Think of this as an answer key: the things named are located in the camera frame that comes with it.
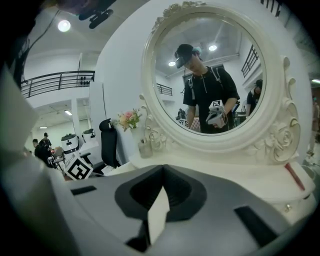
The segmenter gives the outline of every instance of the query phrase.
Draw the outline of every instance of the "office chair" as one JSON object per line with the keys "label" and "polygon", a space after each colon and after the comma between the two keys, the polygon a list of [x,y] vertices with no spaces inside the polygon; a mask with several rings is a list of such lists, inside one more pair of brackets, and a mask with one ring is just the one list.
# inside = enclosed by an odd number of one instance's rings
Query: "office chair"
{"label": "office chair", "polygon": [[[110,123],[110,118],[104,120],[99,125],[99,130],[101,131],[101,158],[102,162],[98,162],[92,165],[93,172],[103,175],[101,171],[106,166],[112,166],[113,168],[120,167],[117,158],[117,130],[114,128],[112,123]],[[81,155],[87,163],[91,163],[88,159],[91,153],[86,153]]]}

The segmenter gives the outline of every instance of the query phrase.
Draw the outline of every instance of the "man's hand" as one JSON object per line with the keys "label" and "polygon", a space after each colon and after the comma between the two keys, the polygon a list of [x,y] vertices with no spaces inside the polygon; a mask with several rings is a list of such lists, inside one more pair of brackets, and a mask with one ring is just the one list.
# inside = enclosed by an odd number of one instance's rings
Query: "man's hand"
{"label": "man's hand", "polygon": [[221,122],[222,126],[221,126],[221,127],[219,127],[218,125],[213,124],[214,128],[221,129],[222,127],[224,127],[224,126],[226,125],[226,123],[225,123],[225,120],[224,120],[224,117],[223,117],[223,116],[221,116],[221,117],[220,117],[220,122]]}

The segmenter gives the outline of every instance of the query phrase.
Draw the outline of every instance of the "black railing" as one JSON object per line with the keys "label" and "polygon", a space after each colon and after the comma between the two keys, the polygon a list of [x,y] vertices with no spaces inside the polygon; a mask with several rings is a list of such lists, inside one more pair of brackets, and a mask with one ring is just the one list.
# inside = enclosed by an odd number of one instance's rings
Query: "black railing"
{"label": "black railing", "polygon": [[22,82],[21,92],[25,98],[56,90],[88,87],[95,81],[95,72],[87,70],[67,71],[37,76]]}
{"label": "black railing", "polygon": [[157,87],[158,87],[158,92],[160,94],[172,96],[172,88],[170,88],[168,86],[164,86],[160,83],[157,83]]}
{"label": "black railing", "polygon": [[274,16],[278,17],[280,15],[282,6],[281,0],[260,0],[260,3],[270,10]]}
{"label": "black railing", "polygon": [[246,58],[244,65],[241,69],[244,78],[249,74],[250,70],[252,69],[252,67],[254,66],[254,64],[258,59],[259,59],[259,56],[257,54],[257,51],[255,47],[252,45],[250,48],[248,57]]}

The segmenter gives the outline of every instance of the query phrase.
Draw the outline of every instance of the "man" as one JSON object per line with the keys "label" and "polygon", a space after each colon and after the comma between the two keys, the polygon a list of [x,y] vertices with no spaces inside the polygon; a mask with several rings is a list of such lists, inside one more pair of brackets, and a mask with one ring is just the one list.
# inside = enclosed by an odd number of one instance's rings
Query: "man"
{"label": "man", "polygon": [[38,140],[36,138],[33,139],[32,143],[34,146],[34,155],[37,158],[41,159],[47,167],[50,167],[49,163],[48,163],[47,149],[45,147],[39,145]]}
{"label": "man", "polygon": [[180,119],[186,119],[186,112],[184,110],[182,110],[181,108],[179,109],[178,117]]}
{"label": "man", "polygon": [[48,133],[44,133],[44,138],[40,141],[40,145],[42,146],[42,147],[44,147],[45,149],[46,149],[46,151],[47,151],[47,155],[48,155],[48,157],[50,157],[51,156],[51,141],[48,139]]}
{"label": "man", "polygon": [[317,98],[315,96],[312,96],[313,104],[312,104],[312,133],[310,138],[310,148],[307,151],[308,155],[313,156],[314,155],[314,149],[315,149],[315,142],[316,142],[316,136],[317,132],[319,130],[319,118],[320,118],[320,108],[317,103]]}
{"label": "man", "polygon": [[[232,109],[240,99],[235,82],[224,68],[210,68],[200,59],[201,49],[190,44],[181,44],[175,52],[176,66],[184,66],[192,71],[191,79],[185,84],[183,104],[189,106],[187,121],[189,127],[195,118],[196,105],[199,107],[200,130],[205,134],[218,134],[234,127]],[[224,126],[219,128],[207,124],[209,107],[213,101],[222,100],[226,118],[221,118]]]}
{"label": "man", "polygon": [[262,79],[259,79],[254,84],[253,93],[250,91],[246,98],[246,117],[250,116],[255,110],[262,91]]}

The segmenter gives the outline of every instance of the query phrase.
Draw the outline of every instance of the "mirror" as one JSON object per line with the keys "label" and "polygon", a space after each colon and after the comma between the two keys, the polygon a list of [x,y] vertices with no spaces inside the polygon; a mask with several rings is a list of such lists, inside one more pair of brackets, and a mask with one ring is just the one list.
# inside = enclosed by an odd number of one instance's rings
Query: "mirror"
{"label": "mirror", "polygon": [[262,57],[237,23],[198,17],[166,30],[155,47],[158,100],[180,126],[201,134],[239,127],[263,95]]}

